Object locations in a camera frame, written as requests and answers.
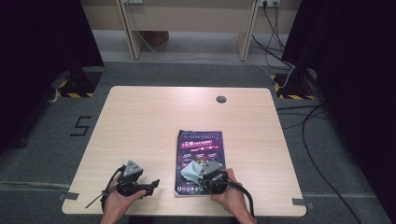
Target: human arm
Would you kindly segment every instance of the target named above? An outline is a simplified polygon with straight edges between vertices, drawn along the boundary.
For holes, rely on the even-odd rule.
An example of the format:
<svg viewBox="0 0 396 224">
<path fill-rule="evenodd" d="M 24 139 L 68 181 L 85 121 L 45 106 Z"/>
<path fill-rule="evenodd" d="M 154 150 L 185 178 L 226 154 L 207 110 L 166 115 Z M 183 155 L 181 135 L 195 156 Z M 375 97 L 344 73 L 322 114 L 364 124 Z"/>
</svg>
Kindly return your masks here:
<svg viewBox="0 0 396 224">
<path fill-rule="evenodd" d="M 120 174 L 117 174 L 111 184 L 114 185 L 115 183 L 117 183 L 119 177 Z M 129 197 L 124 197 L 113 189 L 110 190 L 110 193 L 107 196 L 104 213 L 100 222 L 101 224 L 117 223 L 117 221 L 125 215 L 128 208 L 136 200 L 143 198 L 146 194 L 146 191 L 142 189 Z"/>
<path fill-rule="evenodd" d="M 233 174 L 232 169 L 224 170 L 227 172 L 228 177 L 237 185 L 242 186 L 241 183 L 237 182 Z M 247 205 L 245 203 L 244 193 L 233 187 L 228 187 L 224 193 L 212 194 L 210 199 L 218 202 L 221 206 L 233 214 L 241 224 L 255 224 L 256 220 L 249 213 Z"/>
</svg>

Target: cable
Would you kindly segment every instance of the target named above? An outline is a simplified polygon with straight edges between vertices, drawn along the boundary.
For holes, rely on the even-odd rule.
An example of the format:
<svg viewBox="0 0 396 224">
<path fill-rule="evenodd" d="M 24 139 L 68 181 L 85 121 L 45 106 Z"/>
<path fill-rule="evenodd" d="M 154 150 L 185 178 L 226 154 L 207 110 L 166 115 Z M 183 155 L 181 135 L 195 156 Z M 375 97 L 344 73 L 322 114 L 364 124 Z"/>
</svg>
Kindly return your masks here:
<svg viewBox="0 0 396 224">
<path fill-rule="evenodd" d="M 328 119 L 328 118 L 323 118 L 321 116 L 318 116 L 319 114 L 326 113 L 325 111 L 319 112 L 315 115 L 312 115 L 312 118 L 317 118 L 317 119 Z M 307 114 L 302 114 L 302 113 L 277 113 L 278 115 L 304 115 L 307 116 Z"/>
<path fill-rule="evenodd" d="M 309 119 L 312 119 L 312 118 L 326 119 L 326 118 L 322 118 L 322 117 L 319 117 L 319 116 L 318 116 L 319 114 L 322 114 L 322 113 L 324 113 L 324 112 L 319 112 L 319 113 L 317 113 L 317 114 L 315 114 L 315 115 L 311 115 L 311 116 L 309 117 Z M 290 129 L 290 128 L 294 128 L 294 127 L 297 127 L 297 126 L 302 125 L 302 124 L 304 124 L 304 122 L 291 125 L 291 126 L 289 126 L 289 127 L 287 127 L 287 128 L 282 128 L 282 130 L 287 130 L 287 129 Z"/>
<path fill-rule="evenodd" d="M 228 180 L 230 180 L 229 182 L 216 182 L 213 181 L 212 184 L 221 184 L 221 185 L 228 185 L 230 187 L 233 187 L 241 192 L 243 192 L 247 198 L 248 198 L 248 204 L 249 204 L 249 208 L 250 208 L 250 214 L 253 216 L 253 218 L 255 218 L 254 216 L 254 207 L 253 207 L 253 198 L 251 197 L 250 193 L 248 192 L 247 189 L 245 189 L 244 187 L 236 184 L 235 182 L 233 182 L 230 178 L 228 178 Z"/>
<path fill-rule="evenodd" d="M 102 210 L 105 209 L 105 203 L 106 203 L 107 196 L 111 192 L 116 190 L 116 189 L 112 189 L 116 185 L 111 185 L 111 182 L 113 182 L 113 179 L 114 179 L 114 177 L 116 177 L 118 172 L 123 172 L 124 170 L 125 170 L 125 165 L 122 165 L 119 169 L 117 169 L 116 172 L 114 172 L 113 176 L 111 176 L 110 180 L 108 181 L 106 188 L 104 190 L 102 190 L 102 193 L 99 196 L 97 196 L 95 199 L 93 199 L 92 202 L 88 203 L 87 206 L 85 206 L 85 208 L 87 209 L 89 206 L 91 206 L 91 204 L 96 202 L 96 200 L 98 200 L 100 196 L 103 196 L 100 201 L 102 203 Z"/>
<path fill-rule="evenodd" d="M 335 194 L 337 194 L 338 198 L 344 203 L 344 205 L 347 207 L 347 209 L 349 210 L 349 212 L 352 214 L 352 216 L 356 219 L 356 221 L 360 224 L 361 221 L 359 220 L 358 216 L 355 214 L 355 212 L 352 210 L 352 208 L 349 206 L 349 204 L 347 203 L 347 201 L 341 196 L 341 194 L 338 192 L 338 190 L 329 182 L 329 180 L 325 177 L 325 175 L 319 170 L 317 164 L 315 163 L 314 159 L 312 158 L 311 153 L 308 150 L 308 146 L 305 140 L 305 124 L 306 122 L 310 119 L 310 116 L 315 112 L 315 110 L 319 109 L 321 107 L 321 105 L 315 107 L 309 114 L 308 116 L 305 118 L 304 122 L 303 122 L 303 128 L 302 128 L 302 135 L 303 135 L 303 143 L 304 143 L 304 148 L 305 151 L 309 157 L 309 160 L 311 160 L 312 164 L 314 165 L 315 169 L 318 171 L 319 175 L 323 178 L 323 180 L 328 184 L 328 186 L 335 192 Z"/>
<path fill-rule="evenodd" d="M 271 20 L 270 20 L 270 18 L 268 17 L 268 14 L 267 14 L 267 12 L 266 12 L 266 10 L 265 10 L 266 7 L 263 7 L 262 9 L 263 9 L 263 11 L 264 11 L 265 17 L 266 17 L 267 20 L 268 20 L 268 23 L 270 24 L 271 30 L 273 31 L 273 32 L 272 32 L 272 36 L 275 36 L 275 37 L 274 37 L 275 41 L 279 44 L 280 48 L 283 50 L 283 48 L 285 48 L 285 46 L 283 45 L 282 41 L 280 40 L 279 32 L 278 32 L 278 30 L 277 30 L 277 20 L 278 20 L 278 14 L 279 14 L 279 7 L 278 7 L 278 4 L 275 3 L 275 14 L 276 14 L 275 19 L 276 19 L 276 20 L 275 20 L 275 25 L 274 25 L 274 26 L 273 26 L 273 24 L 271 23 Z"/>
<path fill-rule="evenodd" d="M 51 184 L 44 182 L 16 182 L 16 181 L 0 181 L 0 189 L 70 189 L 70 185 Z"/>
<path fill-rule="evenodd" d="M 269 48 L 268 46 L 264 46 L 262 43 L 260 43 L 256 37 L 254 35 L 252 35 L 253 40 L 257 43 L 257 45 L 259 45 L 259 47 L 264 50 L 266 53 L 269 53 L 271 56 L 273 56 L 274 58 L 278 59 L 280 62 L 282 62 L 283 64 L 287 65 L 289 68 L 279 68 L 279 67 L 273 67 L 271 64 L 268 63 L 267 57 L 265 57 L 265 61 L 267 62 L 268 66 L 275 68 L 275 69 L 280 69 L 280 70 L 290 70 L 290 68 L 293 67 L 293 65 L 291 65 L 288 62 L 282 61 L 282 59 L 280 59 L 276 54 L 274 54 L 273 52 L 270 51 L 271 50 L 278 50 L 281 51 L 280 49 L 272 49 Z"/>
<path fill-rule="evenodd" d="M 322 106 L 322 105 L 297 105 L 297 106 L 291 106 L 291 107 L 281 107 L 281 108 L 277 108 L 276 110 L 299 109 L 299 108 L 312 108 L 312 107 L 317 107 L 317 106 Z"/>
</svg>

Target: wooden table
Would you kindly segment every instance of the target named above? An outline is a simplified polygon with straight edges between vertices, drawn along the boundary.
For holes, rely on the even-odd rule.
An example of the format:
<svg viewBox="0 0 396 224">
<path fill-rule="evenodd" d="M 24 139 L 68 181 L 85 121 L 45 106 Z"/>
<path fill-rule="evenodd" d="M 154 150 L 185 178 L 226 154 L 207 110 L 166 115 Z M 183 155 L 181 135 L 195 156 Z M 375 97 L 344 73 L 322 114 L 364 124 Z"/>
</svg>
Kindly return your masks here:
<svg viewBox="0 0 396 224">
<path fill-rule="evenodd" d="M 226 97 L 224 104 L 218 96 Z M 176 198 L 179 130 L 222 131 L 226 165 L 254 199 L 258 217 L 300 217 L 303 198 L 271 93 L 254 88 L 114 87 L 106 100 L 70 187 L 76 200 L 66 214 L 102 214 L 88 209 L 112 174 L 129 159 L 143 167 L 140 184 L 161 179 L 152 196 L 134 203 L 127 215 L 229 216 L 208 196 Z"/>
</svg>

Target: magazine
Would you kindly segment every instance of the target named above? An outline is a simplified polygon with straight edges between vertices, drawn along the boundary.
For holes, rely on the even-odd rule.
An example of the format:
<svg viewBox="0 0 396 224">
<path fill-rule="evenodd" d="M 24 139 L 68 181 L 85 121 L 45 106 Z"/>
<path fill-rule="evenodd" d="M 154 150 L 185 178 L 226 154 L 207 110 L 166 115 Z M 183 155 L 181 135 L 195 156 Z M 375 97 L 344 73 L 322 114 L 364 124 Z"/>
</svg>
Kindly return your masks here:
<svg viewBox="0 0 396 224">
<path fill-rule="evenodd" d="M 177 137 L 177 166 L 175 195 L 196 196 L 209 195 L 198 183 L 186 179 L 182 174 L 192 161 L 204 166 L 207 161 L 216 161 L 225 166 L 222 132 L 180 131 Z"/>
</svg>

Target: finger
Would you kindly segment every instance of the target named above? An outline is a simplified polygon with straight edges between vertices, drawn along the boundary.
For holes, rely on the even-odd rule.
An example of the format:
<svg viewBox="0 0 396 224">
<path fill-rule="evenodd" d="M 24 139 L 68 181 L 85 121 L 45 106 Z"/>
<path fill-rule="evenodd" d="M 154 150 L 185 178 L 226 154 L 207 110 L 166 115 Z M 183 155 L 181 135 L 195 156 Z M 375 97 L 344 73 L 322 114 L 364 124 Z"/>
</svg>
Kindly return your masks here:
<svg viewBox="0 0 396 224">
<path fill-rule="evenodd" d="M 142 189 L 136 192 L 135 194 L 133 194 L 131 197 L 134 198 L 135 200 L 141 199 L 146 195 L 146 193 L 147 193 L 146 190 Z"/>
<path fill-rule="evenodd" d="M 210 195 L 210 200 L 212 201 L 216 201 L 218 199 L 219 196 L 217 196 L 218 194 L 211 194 Z"/>
<path fill-rule="evenodd" d="M 229 168 L 229 169 L 225 169 L 225 172 L 227 172 L 227 176 L 228 178 L 230 178 L 233 182 L 238 182 L 236 181 L 235 175 L 233 174 L 233 169 Z"/>
<path fill-rule="evenodd" d="M 111 181 L 111 185 L 115 185 L 117 182 L 119 182 L 121 172 L 118 172 L 116 176 L 114 176 L 113 181 Z"/>
</svg>

